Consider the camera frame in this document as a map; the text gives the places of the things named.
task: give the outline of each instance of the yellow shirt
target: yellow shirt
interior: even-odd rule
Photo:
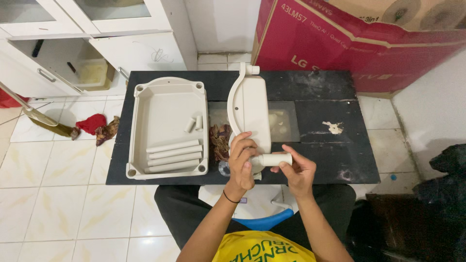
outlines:
[[[213,262],[315,262],[314,253],[269,231],[226,234]]]

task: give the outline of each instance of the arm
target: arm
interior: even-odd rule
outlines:
[[[353,259],[340,242],[314,200],[312,182],[316,165],[298,154],[293,148],[283,145],[283,150],[293,156],[293,165],[281,162],[280,169],[288,178],[290,192],[295,196],[302,222],[318,262],[352,262]],[[278,167],[271,169],[278,172]]]
[[[215,256],[238,205],[232,201],[239,202],[246,191],[254,187],[251,163],[248,160],[251,156],[257,155],[257,145],[252,139],[245,139],[250,135],[251,132],[244,132],[233,139],[228,161],[230,180],[225,185],[225,194],[220,196],[220,199],[196,228],[181,250],[177,262],[212,261]]]

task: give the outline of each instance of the red cloth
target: red cloth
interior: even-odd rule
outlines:
[[[22,100],[27,102],[29,98],[22,97],[18,95]],[[20,107],[21,104],[18,103],[14,98],[9,96],[5,91],[0,89],[0,108],[10,108],[10,107]]]
[[[86,133],[96,135],[97,127],[107,125],[107,120],[102,114],[95,114],[88,119],[76,122],[76,126],[84,130]]]

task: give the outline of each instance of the white wall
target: white wall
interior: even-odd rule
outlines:
[[[466,50],[431,70],[393,98],[421,176],[443,175],[429,160],[466,143]]]
[[[260,0],[185,0],[198,52],[253,50]]]

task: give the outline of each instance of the tray mounting hole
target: tray mounting hole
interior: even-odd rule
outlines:
[[[128,171],[128,175],[129,175],[130,177],[134,177],[134,176],[136,175],[136,170],[130,169],[130,170]]]

